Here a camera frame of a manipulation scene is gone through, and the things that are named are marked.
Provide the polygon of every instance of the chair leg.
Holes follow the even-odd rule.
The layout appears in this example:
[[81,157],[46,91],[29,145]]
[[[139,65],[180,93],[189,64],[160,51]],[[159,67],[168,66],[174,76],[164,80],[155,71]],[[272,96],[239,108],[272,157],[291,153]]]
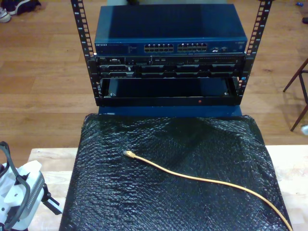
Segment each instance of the chair leg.
[[308,111],[308,104],[305,106],[304,110],[303,110],[302,113],[299,115],[297,121],[295,122],[295,124],[294,124],[293,127],[291,128],[291,131],[294,131],[294,129],[296,128],[296,126],[298,125],[298,123],[301,121],[301,119],[304,117],[304,115],[306,114],[307,111]]
[[289,86],[294,82],[296,77],[299,75],[299,73],[305,68],[305,66],[308,64],[308,58],[304,61],[304,63],[300,66],[300,68],[297,70],[297,72],[294,74],[290,82],[287,84],[287,86],[283,89],[283,92],[285,92]]

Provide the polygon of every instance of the shoe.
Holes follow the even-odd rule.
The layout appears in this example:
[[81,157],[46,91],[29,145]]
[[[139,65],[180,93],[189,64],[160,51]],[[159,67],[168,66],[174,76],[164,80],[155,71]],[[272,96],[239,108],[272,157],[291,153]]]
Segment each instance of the shoe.
[[5,9],[0,7],[0,23],[7,23],[10,21],[11,16],[6,12]]
[[24,12],[30,12],[40,5],[38,0],[4,0],[1,4],[10,15],[20,15]]

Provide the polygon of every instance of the wooden floor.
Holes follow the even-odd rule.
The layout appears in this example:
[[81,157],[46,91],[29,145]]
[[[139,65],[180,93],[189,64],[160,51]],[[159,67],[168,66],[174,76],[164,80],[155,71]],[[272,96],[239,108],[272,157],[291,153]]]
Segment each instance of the wooden floor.
[[[250,37],[258,1],[230,2]],[[105,3],[85,1],[92,39]],[[267,145],[308,143],[300,125],[289,131],[304,107],[299,81],[282,94],[307,57],[308,26],[299,8],[276,0],[241,106]],[[77,147],[84,117],[96,112],[70,1],[49,0],[45,9],[0,25],[0,140],[9,143],[16,165],[32,148]]]

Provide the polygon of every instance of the yellow cable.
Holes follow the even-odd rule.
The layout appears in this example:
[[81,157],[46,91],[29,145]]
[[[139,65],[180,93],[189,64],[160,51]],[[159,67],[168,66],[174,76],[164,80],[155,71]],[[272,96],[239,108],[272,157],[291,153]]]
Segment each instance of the yellow cable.
[[180,174],[180,173],[177,173],[177,172],[173,172],[173,171],[170,171],[164,167],[161,167],[147,159],[144,159],[140,156],[137,156],[136,154],[134,154],[133,152],[131,151],[124,151],[124,155],[127,155],[131,158],[136,158],[136,159],[139,159],[139,160],[142,160],[150,165],[153,165],[154,167],[156,168],[159,168],[167,173],[170,173],[172,175],[175,175],[175,176],[179,176],[179,177],[184,177],[184,178],[188,178],[188,179],[192,179],[192,180],[200,180],[200,181],[205,181],[205,182],[211,182],[211,183],[216,183],[216,184],[224,184],[224,185],[228,185],[228,186],[231,186],[231,187],[234,187],[234,188],[237,188],[237,189],[241,189],[241,190],[244,190],[248,193],[251,193],[252,195],[255,195],[257,196],[258,198],[260,198],[261,200],[263,200],[265,203],[267,203],[272,209],[275,210],[275,212],[280,216],[280,218],[284,221],[284,223],[286,224],[286,226],[288,227],[289,231],[293,231],[291,225],[288,223],[287,219],[281,214],[281,212],[270,202],[268,201],[267,199],[265,199],[263,196],[261,196],[260,194],[250,190],[250,189],[247,189],[247,188],[244,188],[242,186],[239,186],[239,185],[236,185],[236,184],[231,184],[231,183],[228,183],[228,182],[224,182],[224,181],[219,181],[219,180],[210,180],[210,179],[204,179],[204,178],[199,178],[199,177],[191,177],[191,176],[187,176],[187,175],[183,175],[183,174]]

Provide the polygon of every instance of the network switch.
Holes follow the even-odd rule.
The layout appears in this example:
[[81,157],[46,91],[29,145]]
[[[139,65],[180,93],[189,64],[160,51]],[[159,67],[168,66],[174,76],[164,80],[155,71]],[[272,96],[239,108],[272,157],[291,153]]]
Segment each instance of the network switch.
[[95,49],[98,56],[243,54],[246,43],[233,4],[103,6]]

